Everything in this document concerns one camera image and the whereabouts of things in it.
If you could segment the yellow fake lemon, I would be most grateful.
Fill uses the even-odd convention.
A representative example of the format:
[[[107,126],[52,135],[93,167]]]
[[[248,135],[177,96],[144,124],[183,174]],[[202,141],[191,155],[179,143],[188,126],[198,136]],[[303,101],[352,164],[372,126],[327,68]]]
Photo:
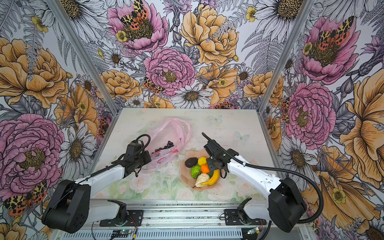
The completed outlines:
[[[198,165],[199,166],[206,165],[206,164],[207,164],[207,158],[206,157],[201,157],[198,159]]]

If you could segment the orange fake orange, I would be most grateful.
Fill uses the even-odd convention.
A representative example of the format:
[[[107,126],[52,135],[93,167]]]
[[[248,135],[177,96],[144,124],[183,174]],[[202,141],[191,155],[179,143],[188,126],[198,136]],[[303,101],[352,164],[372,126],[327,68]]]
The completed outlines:
[[[209,166],[207,164],[201,165],[201,172],[204,174],[208,174],[210,172]]]

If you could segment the yellow fake banana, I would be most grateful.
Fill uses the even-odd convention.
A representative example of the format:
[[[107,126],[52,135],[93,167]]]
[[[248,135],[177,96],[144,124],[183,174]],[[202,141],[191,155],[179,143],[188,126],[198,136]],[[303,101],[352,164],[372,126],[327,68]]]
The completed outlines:
[[[203,182],[201,183],[202,186],[212,186],[213,184],[215,184],[218,180],[219,180],[219,177],[220,177],[220,170],[215,170],[213,172],[213,176],[207,181],[207,182]]]

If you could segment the pale fake garlic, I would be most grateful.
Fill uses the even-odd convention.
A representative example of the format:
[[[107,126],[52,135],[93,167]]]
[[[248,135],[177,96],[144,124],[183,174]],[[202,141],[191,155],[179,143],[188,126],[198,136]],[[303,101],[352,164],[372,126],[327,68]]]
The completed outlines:
[[[209,179],[210,179],[210,176],[208,174],[204,174],[204,173],[200,174],[199,177],[196,179],[194,187],[195,188],[207,187],[208,185],[202,186],[201,183],[207,182]]]

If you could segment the dark fake grape bunch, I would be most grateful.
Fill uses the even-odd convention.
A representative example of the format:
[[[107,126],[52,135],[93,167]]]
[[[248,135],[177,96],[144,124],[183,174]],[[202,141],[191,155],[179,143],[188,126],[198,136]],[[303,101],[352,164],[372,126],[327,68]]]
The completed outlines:
[[[162,151],[162,150],[166,150],[166,149],[170,149],[174,146],[174,143],[171,142],[171,141],[168,141],[167,145],[163,146],[162,148],[157,148],[155,149],[155,153],[159,152],[159,151]]]

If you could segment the pink printed plastic bag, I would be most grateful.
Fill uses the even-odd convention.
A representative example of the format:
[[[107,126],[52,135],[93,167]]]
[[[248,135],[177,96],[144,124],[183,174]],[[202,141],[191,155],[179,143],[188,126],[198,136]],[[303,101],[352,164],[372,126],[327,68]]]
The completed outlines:
[[[151,137],[150,143],[146,147],[151,162],[144,165],[142,171],[150,174],[176,158],[189,142],[192,131],[187,121],[179,118],[166,118],[147,134]]]

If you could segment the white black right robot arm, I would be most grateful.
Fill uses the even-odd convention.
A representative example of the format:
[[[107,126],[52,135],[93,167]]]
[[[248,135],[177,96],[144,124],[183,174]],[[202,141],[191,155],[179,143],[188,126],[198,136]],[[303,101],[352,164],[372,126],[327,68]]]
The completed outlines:
[[[242,224],[253,220],[266,220],[274,223],[282,231],[289,233],[307,211],[300,191],[290,178],[280,179],[270,175],[259,166],[249,167],[249,162],[232,149],[224,150],[216,141],[209,139],[204,149],[210,156],[207,160],[212,170],[224,170],[237,176],[259,191],[267,203],[258,204],[252,198],[244,200],[237,208],[238,219]]]

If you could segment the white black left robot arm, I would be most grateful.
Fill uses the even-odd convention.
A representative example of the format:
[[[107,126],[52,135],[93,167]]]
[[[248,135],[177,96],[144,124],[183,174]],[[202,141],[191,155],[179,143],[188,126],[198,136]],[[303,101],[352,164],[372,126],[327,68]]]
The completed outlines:
[[[143,141],[136,139],[111,165],[76,181],[61,181],[43,213],[42,223],[70,234],[94,222],[113,220],[125,223],[128,219],[125,203],[92,200],[92,197],[130,174],[137,175],[142,166],[150,163],[146,147]]]

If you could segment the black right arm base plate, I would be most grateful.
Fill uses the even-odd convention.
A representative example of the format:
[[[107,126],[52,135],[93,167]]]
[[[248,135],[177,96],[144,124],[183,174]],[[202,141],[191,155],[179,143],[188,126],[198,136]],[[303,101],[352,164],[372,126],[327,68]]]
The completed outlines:
[[[225,221],[226,226],[240,226],[240,225],[266,225],[266,220],[251,219],[244,212],[238,209],[225,209],[220,219]]]

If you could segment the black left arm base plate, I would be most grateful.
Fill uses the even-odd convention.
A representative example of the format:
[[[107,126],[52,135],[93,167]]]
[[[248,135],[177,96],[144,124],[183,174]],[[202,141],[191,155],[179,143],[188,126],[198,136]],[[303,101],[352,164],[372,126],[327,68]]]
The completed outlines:
[[[100,221],[100,227],[140,227],[143,215],[143,210],[127,210],[114,219]]]

